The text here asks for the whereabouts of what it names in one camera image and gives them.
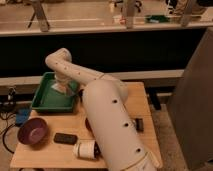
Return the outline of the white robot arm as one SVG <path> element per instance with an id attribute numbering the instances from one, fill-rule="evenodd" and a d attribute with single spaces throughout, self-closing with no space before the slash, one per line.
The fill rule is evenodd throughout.
<path id="1" fill-rule="evenodd" d="M 56 72 L 58 83 L 74 79 L 84 85 L 83 107 L 109 171 L 157 171 L 157 158 L 143 145 L 125 108 L 124 82 L 73 64 L 65 48 L 48 55 L 45 63 Z"/>

